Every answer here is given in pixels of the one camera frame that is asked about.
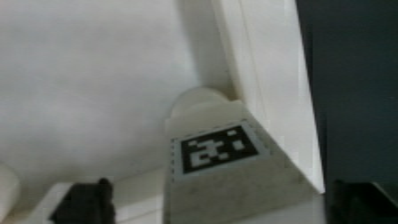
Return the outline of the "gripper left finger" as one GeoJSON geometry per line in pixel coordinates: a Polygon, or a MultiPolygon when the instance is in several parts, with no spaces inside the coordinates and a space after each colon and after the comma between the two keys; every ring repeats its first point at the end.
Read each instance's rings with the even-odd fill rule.
{"type": "Polygon", "coordinates": [[[96,183],[76,183],[48,217],[53,224],[115,224],[112,196],[106,178],[96,183]]]}

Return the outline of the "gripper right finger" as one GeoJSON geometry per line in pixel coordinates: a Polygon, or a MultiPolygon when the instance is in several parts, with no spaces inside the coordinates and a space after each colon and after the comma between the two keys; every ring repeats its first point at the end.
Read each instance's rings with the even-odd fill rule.
{"type": "Polygon", "coordinates": [[[334,182],[328,224],[398,224],[398,183],[334,182]]]}

